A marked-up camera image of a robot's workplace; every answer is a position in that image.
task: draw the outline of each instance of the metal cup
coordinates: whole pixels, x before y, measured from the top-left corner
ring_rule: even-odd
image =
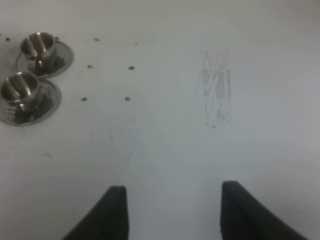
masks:
[[[55,38],[47,32],[27,36],[20,44],[20,50],[28,60],[28,70],[36,73],[51,73],[55,70],[57,49]]]
[[[7,114],[32,113],[43,99],[38,78],[27,72],[18,72],[7,77],[0,95],[9,106]]]

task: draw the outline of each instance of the white surface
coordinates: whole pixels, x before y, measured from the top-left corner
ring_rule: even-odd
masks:
[[[131,240],[220,240],[225,180],[320,239],[319,12],[315,0],[3,0],[2,79],[37,31],[75,61],[52,79],[51,118],[0,124],[0,239],[61,239],[125,185]],[[213,129],[197,83],[221,49],[232,127]]]

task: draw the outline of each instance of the smudge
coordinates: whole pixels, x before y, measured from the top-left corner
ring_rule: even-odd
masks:
[[[196,85],[196,91],[204,97],[206,126],[213,129],[231,127],[231,71],[229,51],[205,51]]]
[[[134,42],[134,46],[135,47],[143,47],[143,46],[148,46],[150,44],[154,44],[156,42],[156,38],[153,37],[148,37],[148,38],[144,38],[144,39],[137,39]]]
[[[42,156],[44,156],[44,157],[46,157],[46,158],[50,158],[50,159],[53,158],[53,156],[51,155],[50,152],[46,152],[46,153],[42,154]]]
[[[225,73],[219,72],[218,74],[218,82],[215,87],[216,97],[218,99],[224,99],[225,94]]]
[[[21,135],[22,135],[22,137],[26,136],[26,129],[25,128],[21,128]]]
[[[133,155],[133,153],[130,152],[130,153],[129,153],[129,156],[128,156],[125,160],[126,160],[127,162],[129,162],[129,160],[131,159],[132,155]]]

